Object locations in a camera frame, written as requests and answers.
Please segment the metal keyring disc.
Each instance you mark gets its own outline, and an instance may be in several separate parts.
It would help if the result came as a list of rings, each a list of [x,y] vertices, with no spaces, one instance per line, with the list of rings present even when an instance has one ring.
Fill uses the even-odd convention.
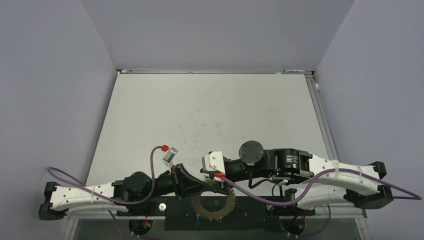
[[[197,216],[219,222],[234,209],[236,195],[233,189],[226,196],[202,196],[197,194],[191,198],[191,203]]]

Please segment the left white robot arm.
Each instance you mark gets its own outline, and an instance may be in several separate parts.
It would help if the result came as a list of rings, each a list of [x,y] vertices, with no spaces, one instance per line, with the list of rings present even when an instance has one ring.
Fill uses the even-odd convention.
[[[182,164],[158,177],[137,171],[123,180],[93,186],[87,186],[73,176],[71,181],[66,181],[55,175],[54,172],[62,172],[55,167],[49,167],[47,171],[56,180],[47,182],[44,188],[44,202],[38,210],[38,218],[43,221],[62,220],[75,210],[100,209],[143,215],[153,198],[174,194],[179,199],[186,199],[214,190],[212,183],[192,176]]]

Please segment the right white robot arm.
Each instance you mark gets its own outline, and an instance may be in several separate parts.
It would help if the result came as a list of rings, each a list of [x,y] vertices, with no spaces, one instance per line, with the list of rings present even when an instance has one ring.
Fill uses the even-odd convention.
[[[243,143],[239,158],[230,160],[220,151],[202,157],[200,172],[220,181],[247,181],[264,178],[277,185],[305,184],[303,190],[283,199],[282,207],[289,214],[316,206],[352,203],[356,208],[381,209],[394,200],[390,186],[382,183],[387,171],[384,163],[376,161],[365,166],[340,163],[293,148],[264,149],[258,141]]]

